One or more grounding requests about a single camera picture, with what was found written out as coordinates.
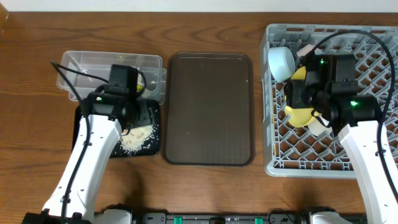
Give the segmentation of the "green snack wrapper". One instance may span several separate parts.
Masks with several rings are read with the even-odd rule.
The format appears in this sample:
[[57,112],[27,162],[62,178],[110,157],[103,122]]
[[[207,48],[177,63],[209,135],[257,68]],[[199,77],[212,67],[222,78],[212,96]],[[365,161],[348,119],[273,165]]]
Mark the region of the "green snack wrapper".
[[144,89],[144,84],[142,82],[137,83],[137,92],[140,93]]

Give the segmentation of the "white rice bowl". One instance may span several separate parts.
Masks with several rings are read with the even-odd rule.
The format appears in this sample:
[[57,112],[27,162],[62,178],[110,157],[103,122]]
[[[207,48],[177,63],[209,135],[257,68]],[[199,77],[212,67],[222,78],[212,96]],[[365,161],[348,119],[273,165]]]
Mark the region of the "white rice bowl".
[[[304,57],[306,56],[315,46],[312,44],[307,44],[303,48],[297,51],[296,55],[298,57]],[[323,52],[320,49],[316,49],[314,54],[315,55],[321,55]]]

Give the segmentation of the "pile of rice grains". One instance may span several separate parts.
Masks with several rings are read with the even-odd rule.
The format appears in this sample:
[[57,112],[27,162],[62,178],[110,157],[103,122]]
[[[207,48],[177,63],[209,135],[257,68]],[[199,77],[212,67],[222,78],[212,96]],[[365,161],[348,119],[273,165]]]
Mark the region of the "pile of rice grains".
[[142,149],[148,149],[145,142],[154,137],[155,129],[152,125],[141,126],[138,128],[130,129],[122,133],[121,143],[122,150],[129,156],[135,156]]

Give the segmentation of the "light blue bowl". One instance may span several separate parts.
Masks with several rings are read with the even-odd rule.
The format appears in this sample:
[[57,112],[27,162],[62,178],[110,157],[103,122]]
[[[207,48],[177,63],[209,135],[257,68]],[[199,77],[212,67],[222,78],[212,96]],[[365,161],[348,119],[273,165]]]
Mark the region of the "light blue bowl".
[[269,49],[268,61],[274,80],[282,83],[290,79],[295,72],[295,60],[287,47],[273,47]]

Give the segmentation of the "yellow plate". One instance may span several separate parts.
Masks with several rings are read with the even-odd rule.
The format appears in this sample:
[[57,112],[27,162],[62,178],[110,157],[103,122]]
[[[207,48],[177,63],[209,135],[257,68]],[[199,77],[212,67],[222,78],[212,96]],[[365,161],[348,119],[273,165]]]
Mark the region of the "yellow plate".
[[[291,77],[291,80],[304,80],[306,77],[306,67],[299,68]],[[304,126],[308,126],[312,122],[316,120],[314,116],[312,116],[313,108],[299,108],[294,109],[285,106],[284,112],[287,116],[290,116],[288,122],[295,128],[301,128]]]

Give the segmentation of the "white green cup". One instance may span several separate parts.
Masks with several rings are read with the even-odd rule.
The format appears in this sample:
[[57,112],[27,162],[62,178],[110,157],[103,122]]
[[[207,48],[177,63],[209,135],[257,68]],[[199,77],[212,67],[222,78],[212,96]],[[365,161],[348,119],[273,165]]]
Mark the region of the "white green cup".
[[314,135],[319,136],[323,133],[330,134],[332,132],[332,128],[324,127],[316,118],[312,118],[312,121],[307,125],[308,130]]

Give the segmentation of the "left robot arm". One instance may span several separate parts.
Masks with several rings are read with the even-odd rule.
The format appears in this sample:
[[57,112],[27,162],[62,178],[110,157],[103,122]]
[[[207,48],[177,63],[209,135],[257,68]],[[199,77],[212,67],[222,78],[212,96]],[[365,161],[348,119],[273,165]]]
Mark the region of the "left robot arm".
[[77,96],[81,120],[72,154],[57,188],[40,213],[26,213],[22,224],[133,223],[134,213],[122,204],[95,213],[98,189],[109,157],[125,129],[139,119],[138,79],[144,74],[127,65],[111,66],[109,79]]

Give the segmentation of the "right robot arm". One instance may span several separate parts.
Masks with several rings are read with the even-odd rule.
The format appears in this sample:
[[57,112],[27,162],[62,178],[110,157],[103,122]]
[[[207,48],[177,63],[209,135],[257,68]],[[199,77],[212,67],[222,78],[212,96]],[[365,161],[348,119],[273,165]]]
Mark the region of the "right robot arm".
[[368,223],[397,223],[397,166],[387,141],[381,107],[375,96],[360,95],[355,57],[307,56],[305,77],[284,87],[287,106],[309,108],[331,128],[353,166]]

